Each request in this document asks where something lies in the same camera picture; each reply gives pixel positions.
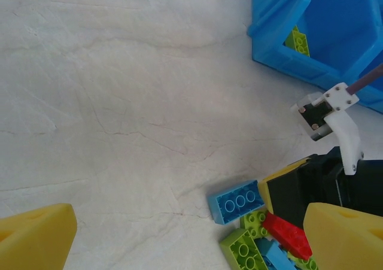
green lego brick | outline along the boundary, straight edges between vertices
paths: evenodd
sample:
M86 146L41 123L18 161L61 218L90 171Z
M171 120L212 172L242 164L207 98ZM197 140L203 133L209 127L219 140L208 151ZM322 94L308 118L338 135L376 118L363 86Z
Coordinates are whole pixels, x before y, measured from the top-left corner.
M298 267L301 270L318 270L318 266L315 263L315 260L313 257L311 257L309 260L302 260L295 256L293 256L290 252L287 253L287 257L295 262L295 266Z
M285 45L301 54L310 56L306 35L300 33L297 26L294 27L290 35L285 40Z
M253 211L239 220L241 228L249 230L252 239L262 238L269 235L269 232L262 226L266 219L267 210Z
M232 270L268 270L249 231L234 230L220 246Z

blue plastic bin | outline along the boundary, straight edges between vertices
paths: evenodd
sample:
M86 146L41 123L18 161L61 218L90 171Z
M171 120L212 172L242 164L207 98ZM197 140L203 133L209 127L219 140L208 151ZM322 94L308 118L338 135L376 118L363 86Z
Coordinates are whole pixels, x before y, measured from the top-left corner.
M252 8L253 59L281 72L327 90L383 62L383 0L253 0ZM284 46L295 25L310 57ZM358 97L383 113L383 78Z
M208 196L211 215L217 224L228 224L263 207L258 181L251 180Z

light blue lego brick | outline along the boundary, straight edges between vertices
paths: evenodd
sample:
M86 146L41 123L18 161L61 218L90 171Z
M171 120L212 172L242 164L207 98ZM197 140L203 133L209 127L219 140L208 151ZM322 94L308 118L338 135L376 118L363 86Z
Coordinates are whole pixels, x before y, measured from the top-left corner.
M237 184L230 189L208 196L211 214L216 223L225 225L264 206L258 181Z
M288 259L276 241L262 238L256 239L255 242L269 269L296 270L294 262Z

marble table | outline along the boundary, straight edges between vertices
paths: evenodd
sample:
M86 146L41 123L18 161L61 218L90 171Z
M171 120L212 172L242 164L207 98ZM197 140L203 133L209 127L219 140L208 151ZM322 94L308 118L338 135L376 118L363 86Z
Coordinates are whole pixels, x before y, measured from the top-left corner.
M0 0L0 217L71 203L65 269L229 269L206 194L336 145L251 60L251 0ZM354 106L367 159L383 116Z

red lego brick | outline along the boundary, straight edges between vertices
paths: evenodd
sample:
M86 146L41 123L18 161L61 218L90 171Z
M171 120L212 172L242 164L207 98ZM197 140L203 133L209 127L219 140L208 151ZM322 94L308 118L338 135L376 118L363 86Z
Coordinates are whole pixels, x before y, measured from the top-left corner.
M270 212L267 213L262 226L292 255L303 260L309 260L312 251L305 232L301 228Z

